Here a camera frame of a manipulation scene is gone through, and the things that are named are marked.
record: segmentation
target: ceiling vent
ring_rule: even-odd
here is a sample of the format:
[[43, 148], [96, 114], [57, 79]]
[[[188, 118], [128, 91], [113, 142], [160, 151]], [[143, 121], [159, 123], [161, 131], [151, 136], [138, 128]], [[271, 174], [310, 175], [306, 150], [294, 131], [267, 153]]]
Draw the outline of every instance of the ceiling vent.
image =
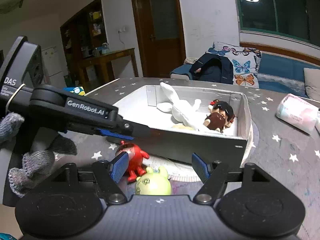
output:
[[16, 8], [22, 7], [23, 0], [10, 0], [0, 4], [0, 14], [9, 13]]

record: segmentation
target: green window frame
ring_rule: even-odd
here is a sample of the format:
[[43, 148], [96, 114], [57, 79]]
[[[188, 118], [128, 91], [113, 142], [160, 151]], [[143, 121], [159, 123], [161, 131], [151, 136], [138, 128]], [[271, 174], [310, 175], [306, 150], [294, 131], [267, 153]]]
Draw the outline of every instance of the green window frame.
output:
[[240, 3], [240, 0], [236, 0], [237, 1], [237, 8], [238, 8], [238, 16], [239, 16], [239, 21], [240, 21], [240, 30], [244, 30], [244, 31], [254, 31], [254, 32], [260, 32], [260, 33], [269, 33], [269, 34], [274, 34], [274, 35], [279, 35], [279, 36], [284, 36], [284, 37], [288, 37], [288, 38], [291, 38], [291, 39], [295, 39], [295, 40], [299, 40], [299, 41], [304, 41], [306, 43], [309, 43], [309, 44], [312, 44], [312, 45], [315, 45], [315, 46], [318, 46], [320, 47], [320, 44], [315, 44], [313, 43], [311, 40], [310, 40], [310, 19], [309, 19], [309, 14], [308, 14], [308, 8], [306, 6], [306, 14], [307, 14], [307, 24], [308, 24], [308, 37], [309, 39], [306, 40], [306, 39], [303, 39], [303, 38], [300, 38], [300, 37], [297, 37], [297, 36], [292, 36], [292, 35], [289, 35], [287, 33], [281, 33], [279, 32], [279, 22], [278, 22], [278, 12], [277, 12], [277, 6], [276, 6], [276, 0], [273, 0], [273, 7], [274, 7], [274, 11], [275, 11], [275, 19], [276, 19], [276, 31], [270, 31], [270, 30], [264, 30], [264, 29], [256, 29], [256, 28], [247, 28], [247, 27], [244, 27], [243, 25], [243, 14], [242, 14], [242, 11], [241, 11], [241, 3]]

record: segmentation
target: rubber band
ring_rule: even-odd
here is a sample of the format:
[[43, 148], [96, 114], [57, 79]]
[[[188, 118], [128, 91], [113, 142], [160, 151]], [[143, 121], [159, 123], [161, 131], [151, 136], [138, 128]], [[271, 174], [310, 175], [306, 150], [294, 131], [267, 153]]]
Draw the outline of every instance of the rubber band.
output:
[[25, 83], [21, 84], [20, 87], [18, 87], [18, 89], [13, 93], [13, 95], [10, 97], [9, 101], [7, 102], [7, 104], [5, 105], [5, 114], [7, 114], [9, 112], [9, 105], [12, 101], [12, 99], [16, 96], [16, 94], [19, 92], [19, 90], [25, 85]]

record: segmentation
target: wall socket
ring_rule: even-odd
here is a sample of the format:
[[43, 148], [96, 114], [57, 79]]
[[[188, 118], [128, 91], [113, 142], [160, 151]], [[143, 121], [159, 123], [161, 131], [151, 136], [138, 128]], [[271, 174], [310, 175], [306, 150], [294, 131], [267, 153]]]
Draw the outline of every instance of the wall socket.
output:
[[125, 26], [123, 26], [121, 29], [118, 30], [118, 33], [123, 33], [125, 31], [126, 31], [126, 28], [125, 28]]

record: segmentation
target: table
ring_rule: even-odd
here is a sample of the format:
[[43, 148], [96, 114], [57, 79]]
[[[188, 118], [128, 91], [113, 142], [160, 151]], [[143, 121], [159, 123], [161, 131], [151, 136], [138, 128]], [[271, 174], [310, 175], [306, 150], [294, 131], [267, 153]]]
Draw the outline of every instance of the table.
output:
[[132, 67], [134, 76], [138, 77], [138, 68], [137, 68], [137, 62], [136, 57], [134, 54], [134, 48], [131, 49], [123, 49], [123, 50], [117, 50], [117, 51], [111, 51], [107, 54], [101, 55], [99, 57], [90, 57], [87, 59], [83, 59], [77, 62], [78, 70], [79, 70], [79, 82], [81, 85], [84, 85], [87, 80], [87, 74], [86, 74], [86, 67], [91, 65], [97, 65], [98, 66], [98, 75], [100, 76], [100, 79], [102, 81], [102, 84], [109, 83], [110, 81], [114, 80], [114, 74], [112, 70], [111, 61], [121, 58], [121, 57], [131, 57]]
[[[302, 200], [307, 213], [298, 236], [303, 240], [317, 239], [317, 234], [320, 234], [320, 225], [317, 222], [320, 218], [320, 158], [315, 151], [320, 150], [320, 135], [316, 129], [311, 135], [307, 135], [275, 116], [276, 108], [285, 94], [211, 82], [127, 78], [116, 80], [87, 96], [114, 104], [144, 85], [158, 85], [160, 82], [167, 82], [173, 86], [243, 92], [248, 98], [254, 126], [254, 147], [246, 162], [256, 163]], [[102, 155], [101, 159], [111, 161], [114, 157], [116, 145], [109, 143], [104, 137], [73, 132], [68, 132], [65, 136], [75, 141], [78, 154], [77, 156], [65, 156], [57, 161], [56, 166], [60, 167], [67, 162], [75, 162], [78, 167], [89, 165], [96, 161], [92, 159], [93, 153], [99, 151]], [[296, 155], [298, 161], [290, 160], [290, 154]], [[188, 194], [193, 198], [202, 183], [171, 181], [171, 185], [173, 194]], [[125, 178], [122, 178], [119, 186], [127, 196], [134, 192], [134, 184], [127, 184]]]

